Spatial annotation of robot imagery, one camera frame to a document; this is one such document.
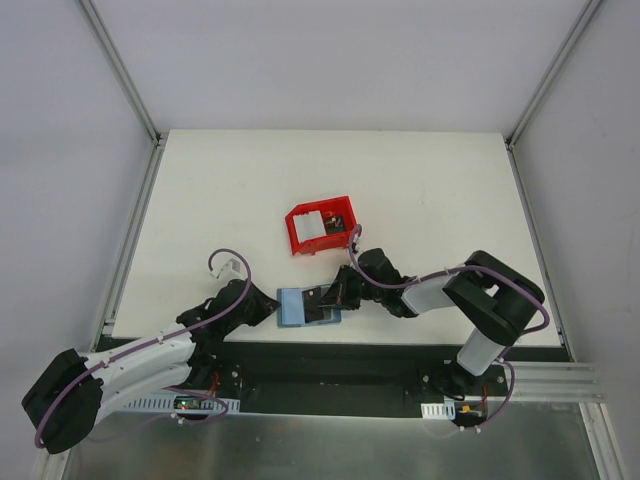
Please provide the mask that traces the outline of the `blue leather card holder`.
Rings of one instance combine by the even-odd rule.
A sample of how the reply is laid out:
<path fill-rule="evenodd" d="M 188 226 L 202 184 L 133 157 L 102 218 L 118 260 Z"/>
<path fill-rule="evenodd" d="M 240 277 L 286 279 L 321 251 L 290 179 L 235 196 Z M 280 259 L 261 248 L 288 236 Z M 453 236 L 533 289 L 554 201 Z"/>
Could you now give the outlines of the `blue leather card holder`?
<path fill-rule="evenodd" d="M 319 305 L 319 300 L 328 289 L 328 285 L 278 289 L 277 301 L 280 307 L 277 326 L 295 328 L 341 323 L 340 310 Z"/>

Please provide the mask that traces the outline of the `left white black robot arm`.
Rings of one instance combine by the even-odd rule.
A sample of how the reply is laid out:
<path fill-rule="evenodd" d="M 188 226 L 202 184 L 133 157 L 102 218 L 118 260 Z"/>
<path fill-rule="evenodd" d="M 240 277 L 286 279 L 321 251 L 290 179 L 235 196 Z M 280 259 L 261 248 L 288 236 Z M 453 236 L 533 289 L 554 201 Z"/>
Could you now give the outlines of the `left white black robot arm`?
<path fill-rule="evenodd" d="M 259 325 L 279 306 L 254 284 L 232 280 L 156 334 L 103 352 L 57 354 L 21 401 L 35 446 L 62 453 L 141 396 L 183 383 L 204 387 L 224 339 L 241 326 Z"/>

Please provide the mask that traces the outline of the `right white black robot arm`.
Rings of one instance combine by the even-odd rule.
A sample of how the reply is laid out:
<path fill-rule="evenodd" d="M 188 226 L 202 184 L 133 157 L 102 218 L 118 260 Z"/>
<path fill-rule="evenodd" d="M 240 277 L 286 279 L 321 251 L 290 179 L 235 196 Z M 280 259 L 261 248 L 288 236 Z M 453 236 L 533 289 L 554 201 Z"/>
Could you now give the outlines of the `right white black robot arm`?
<path fill-rule="evenodd" d="M 363 301 L 398 318 L 453 307 L 461 311 L 474 329 L 454 360 L 450 382 L 466 395 L 484 385 L 486 370 L 520 337 L 550 324 L 542 290 L 482 250 L 460 266 L 421 278 L 401 275 L 380 248 L 365 251 L 340 267 L 317 306 L 353 311 Z"/>

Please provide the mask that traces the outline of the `red plastic bin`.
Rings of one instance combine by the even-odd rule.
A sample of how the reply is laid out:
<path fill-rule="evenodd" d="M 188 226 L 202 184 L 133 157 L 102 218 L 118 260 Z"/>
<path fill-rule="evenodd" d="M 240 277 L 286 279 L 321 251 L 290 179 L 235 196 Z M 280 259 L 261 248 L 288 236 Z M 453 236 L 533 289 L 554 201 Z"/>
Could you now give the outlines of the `red plastic bin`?
<path fill-rule="evenodd" d="M 293 255 L 346 249 L 349 235 L 357 223 L 348 196 L 296 205 L 284 221 Z"/>

